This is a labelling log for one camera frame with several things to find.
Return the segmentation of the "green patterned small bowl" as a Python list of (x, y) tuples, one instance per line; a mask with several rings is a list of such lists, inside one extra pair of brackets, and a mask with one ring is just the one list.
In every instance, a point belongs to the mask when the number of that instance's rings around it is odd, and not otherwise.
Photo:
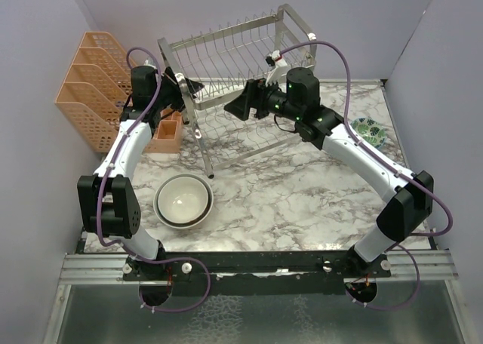
[(356, 118), (351, 122), (352, 129), (363, 137), (374, 148), (380, 149), (386, 142), (387, 133), (385, 128), (372, 118)]

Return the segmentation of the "aluminium frame rail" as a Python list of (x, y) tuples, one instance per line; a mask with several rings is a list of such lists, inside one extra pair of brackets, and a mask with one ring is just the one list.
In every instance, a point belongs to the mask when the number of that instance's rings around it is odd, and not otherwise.
[(127, 259), (122, 253), (68, 254), (60, 270), (60, 284), (121, 284), (122, 267)]

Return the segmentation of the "steel two-tier dish rack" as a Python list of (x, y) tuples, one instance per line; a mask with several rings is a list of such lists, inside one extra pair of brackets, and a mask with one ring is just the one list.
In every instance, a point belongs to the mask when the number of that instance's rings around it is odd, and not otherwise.
[(267, 76), (268, 54), (314, 38), (306, 21), (289, 4), (283, 4), (269, 14), (180, 41), (158, 40), (165, 65), (176, 77), (182, 73), (205, 86), (196, 99), (183, 89), (183, 118), (200, 149), (208, 177), (214, 177), (216, 170), (295, 141), (294, 135), (280, 131), (268, 118), (239, 121), (223, 107), (243, 91), (249, 78)]

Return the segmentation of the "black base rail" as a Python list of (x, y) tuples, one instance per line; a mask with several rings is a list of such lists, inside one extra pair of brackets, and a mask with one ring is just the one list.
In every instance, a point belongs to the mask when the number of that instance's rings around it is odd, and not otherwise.
[(131, 258), (129, 283), (168, 287), (175, 296), (343, 295), (346, 280), (388, 278), (388, 258), (357, 263), (344, 250), (167, 252), (166, 263)]

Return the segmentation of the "orange plastic file organizer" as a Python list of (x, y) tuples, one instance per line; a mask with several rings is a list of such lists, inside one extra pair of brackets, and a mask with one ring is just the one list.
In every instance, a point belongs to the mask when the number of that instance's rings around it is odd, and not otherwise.
[(86, 32), (55, 100), (85, 142), (107, 153), (118, 134), (122, 107), (131, 92), (126, 50), (108, 32)]

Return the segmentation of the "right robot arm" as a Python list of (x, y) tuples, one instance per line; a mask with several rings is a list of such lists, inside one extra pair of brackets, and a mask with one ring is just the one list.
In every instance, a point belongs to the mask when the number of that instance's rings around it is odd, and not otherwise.
[(352, 275), (365, 276), (382, 253), (404, 241), (432, 213), (432, 176), (425, 171), (414, 174), (373, 146), (357, 143), (343, 117), (321, 104), (320, 82), (310, 69), (290, 69), (284, 90), (264, 78), (249, 79), (224, 109), (241, 121), (248, 120), (252, 109), (257, 119), (274, 115), (293, 121), (302, 141), (352, 168), (385, 202), (375, 225), (346, 255)]

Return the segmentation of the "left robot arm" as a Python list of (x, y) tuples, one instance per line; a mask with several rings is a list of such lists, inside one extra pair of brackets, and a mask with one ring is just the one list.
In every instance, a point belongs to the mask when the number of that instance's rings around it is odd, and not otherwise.
[(123, 105), (118, 135), (103, 163), (78, 179), (77, 192), (84, 229), (97, 235), (104, 247), (117, 244), (152, 280), (166, 273), (162, 243), (140, 225), (141, 208), (131, 184), (141, 155), (165, 114), (182, 111), (181, 89), (170, 67), (131, 69), (131, 93)]

